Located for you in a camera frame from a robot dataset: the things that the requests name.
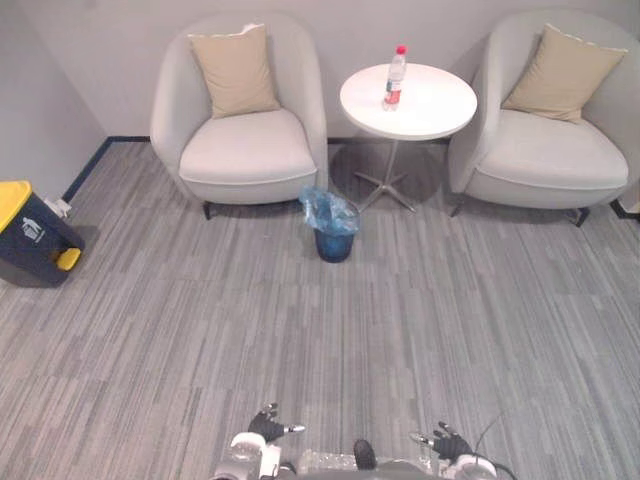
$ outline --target throw pillow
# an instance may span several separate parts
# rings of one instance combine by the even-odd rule
[[[237,34],[189,38],[211,95],[214,118],[280,108],[264,25],[247,25]]]
[[[599,47],[547,24],[535,58],[502,107],[576,121],[626,52]]]

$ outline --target plastic bag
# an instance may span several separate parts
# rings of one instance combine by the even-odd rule
[[[304,187],[298,199],[307,225],[328,235],[354,235],[360,230],[360,213],[344,198],[317,187]]]

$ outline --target plastic water bottle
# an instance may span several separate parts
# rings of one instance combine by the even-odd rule
[[[384,96],[382,106],[385,110],[395,110],[400,102],[400,92],[402,91],[402,80],[407,71],[407,47],[398,45],[396,54],[391,59],[389,65],[389,75],[387,76],[387,91]]]

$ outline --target cable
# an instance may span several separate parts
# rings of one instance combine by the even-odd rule
[[[493,427],[493,424],[496,423],[498,421],[498,419],[504,415],[504,410],[500,410],[500,413],[498,415],[496,415],[496,417],[491,420],[491,423],[489,425],[487,425],[487,427],[482,431],[482,433],[480,434],[480,438],[478,438],[478,441],[476,442],[476,446],[473,449],[476,457],[478,456],[478,447],[480,447],[480,442],[482,441],[482,439],[484,438],[484,435],[489,431],[489,429],[491,427]]]
[[[480,434],[480,438],[478,438],[478,441],[476,442],[476,445],[475,445],[475,448],[474,448],[474,455],[476,456],[476,464],[478,463],[478,458],[480,457],[480,454],[478,453],[478,448],[480,447],[480,442],[484,438],[485,434],[489,431],[489,429],[493,426],[493,424],[496,423],[498,421],[498,419],[500,419],[500,417],[502,417],[503,414],[504,414],[504,410],[501,410],[500,413],[498,415],[496,415],[496,417],[491,421],[491,423],[489,425],[487,425],[487,427]],[[493,466],[496,468],[496,470],[502,470],[503,472],[506,472],[511,477],[512,480],[518,480],[518,477],[516,477],[515,474],[507,466],[502,465],[501,463],[496,463],[496,462],[494,462],[492,460],[489,460],[489,461],[493,464]]]
[[[513,473],[511,470],[509,470],[508,467],[502,465],[501,463],[496,463],[496,462],[491,462],[493,463],[493,466],[496,467],[496,470],[502,470],[503,472],[506,472],[512,480],[518,480],[518,477],[516,477],[515,473]]]

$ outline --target white armchair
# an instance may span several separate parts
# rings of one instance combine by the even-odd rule
[[[545,23],[629,50],[578,124],[501,108]],[[448,150],[452,193],[520,207],[579,209],[581,224],[586,207],[612,201],[640,178],[640,43],[621,27],[570,9],[513,14],[491,33],[473,88],[476,115]]]
[[[211,100],[188,34],[240,32],[264,23],[282,109],[213,119]],[[278,13],[223,13],[185,28],[168,46],[151,119],[151,144],[178,188],[204,202],[260,204],[326,187],[327,134],[313,40]]]

